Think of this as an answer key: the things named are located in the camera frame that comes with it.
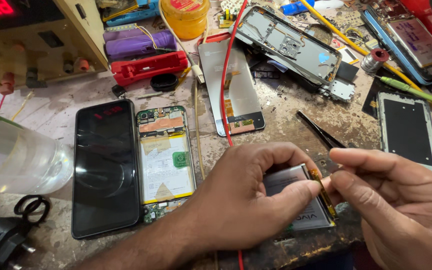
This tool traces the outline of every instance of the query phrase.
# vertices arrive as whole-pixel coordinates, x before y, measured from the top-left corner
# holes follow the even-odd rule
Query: yellow container
[[[167,23],[180,39],[191,40],[206,29],[209,0],[160,0]]]

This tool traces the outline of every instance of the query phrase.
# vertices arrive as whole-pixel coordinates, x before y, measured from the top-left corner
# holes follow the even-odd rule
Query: tweezers
[[[332,148],[347,148],[344,144],[340,143],[337,139],[331,136],[328,132],[324,131],[324,129],[320,128],[309,119],[302,111],[297,111],[297,114],[308,123],[308,125],[316,132],[316,134],[321,138],[321,140],[327,145],[329,149]]]

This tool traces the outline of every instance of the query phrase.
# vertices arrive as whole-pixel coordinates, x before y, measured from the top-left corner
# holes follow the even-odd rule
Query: usb connector
[[[192,65],[191,66],[192,74],[196,79],[198,80],[198,83],[203,84],[205,83],[205,76],[203,75],[203,71],[198,65]]]

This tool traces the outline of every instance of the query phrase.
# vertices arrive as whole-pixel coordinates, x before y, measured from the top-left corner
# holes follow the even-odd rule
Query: screwdriver
[[[391,79],[391,78],[385,77],[385,76],[383,76],[383,77],[376,76],[376,75],[373,75],[373,76],[375,78],[380,79],[381,82],[383,82],[383,83],[385,83],[385,84],[387,84],[389,86],[392,86],[392,87],[394,87],[396,89],[399,89],[399,90],[402,90],[402,91],[406,91],[406,92],[409,92],[409,93],[411,93],[411,94],[413,94],[413,95],[415,95],[417,97],[426,99],[428,101],[432,101],[432,95],[431,94],[418,91],[418,90],[412,88],[411,86],[409,86],[406,83],[402,83],[400,81],[397,81],[395,79]]]

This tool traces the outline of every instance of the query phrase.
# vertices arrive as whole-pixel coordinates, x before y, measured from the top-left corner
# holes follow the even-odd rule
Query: hand
[[[368,250],[384,269],[432,270],[432,171],[396,154],[334,148],[343,165],[324,186],[362,216]]]
[[[292,143],[230,147],[174,214],[192,224],[191,233],[199,245],[205,243],[199,247],[205,251],[251,248],[287,227],[319,194],[318,182],[303,180],[266,196],[262,183],[266,170],[275,164],[287,168],[301,163],[317,169]]]

